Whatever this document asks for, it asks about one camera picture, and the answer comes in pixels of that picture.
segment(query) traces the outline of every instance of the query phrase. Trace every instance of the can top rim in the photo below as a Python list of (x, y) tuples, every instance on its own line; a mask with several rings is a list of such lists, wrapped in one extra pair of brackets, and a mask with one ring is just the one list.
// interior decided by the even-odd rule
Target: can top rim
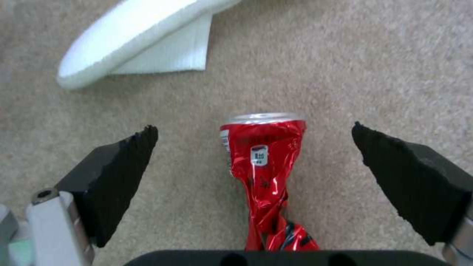
[(304, 118), (295, 113), (260, 113), (238, 115), (230, 118), (226, 124), (272, 124), (295, 120), (304, 120)]

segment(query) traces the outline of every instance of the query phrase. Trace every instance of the white foam block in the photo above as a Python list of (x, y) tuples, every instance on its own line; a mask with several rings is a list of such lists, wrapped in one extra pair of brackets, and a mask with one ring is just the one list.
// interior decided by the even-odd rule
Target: white foam block
[(72, 44), (57, 81), (79, 89), (111, 73), (203, 70), (212, 15), (239, 1), (123, 1)]
[(112, 74), (205, 70), (211, 23), (212, 14), (198, 18), (113, 70)]

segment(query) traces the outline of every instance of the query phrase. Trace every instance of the beige carpet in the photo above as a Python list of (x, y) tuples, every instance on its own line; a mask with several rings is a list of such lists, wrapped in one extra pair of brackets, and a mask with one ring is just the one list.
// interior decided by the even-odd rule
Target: beige carpet
[(360, 120), (473, 173), (471, 1), (248, 0), (215, 17), (205, 72), (59, 88), (62, 55), (117, 2), (1, 1), (0, 202), (24, 217), (30, 195), (94, 147), (154, 124), (158, 145), (96, 265), (157, 249), (241, 249), (244, 191), (219, 126), (291, 111), (309, 127), (289, 181), (291, 219), (324, 249), (434, 253), (397, 217), (350, 129)]

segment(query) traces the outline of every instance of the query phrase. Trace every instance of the red soda can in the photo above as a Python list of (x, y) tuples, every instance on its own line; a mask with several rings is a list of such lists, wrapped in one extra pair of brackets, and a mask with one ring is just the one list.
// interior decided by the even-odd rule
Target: red soda can
[(291, 113), (241, 115), (220, 128), (230, 154), (230, 172), (246, 191), (246, 250), (318, 250), (298, 224), (287, 221), (286, 181), (300, 154), (306, 122)]

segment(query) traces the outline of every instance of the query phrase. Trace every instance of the screw hole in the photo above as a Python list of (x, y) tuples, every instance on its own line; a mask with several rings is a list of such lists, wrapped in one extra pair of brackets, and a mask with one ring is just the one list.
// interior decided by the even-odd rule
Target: screw hole
[(44, 198), (51, 194), (51, 190), (44, 190), (38, 194), (38, 198)]
[(242, 255), (231, 253), (223, 257), (220, 266), (247, 266), (246, 258)]
[(328, 259), (328, 266), (357, 266), (355, 261), (349, 256), (338, 253)]

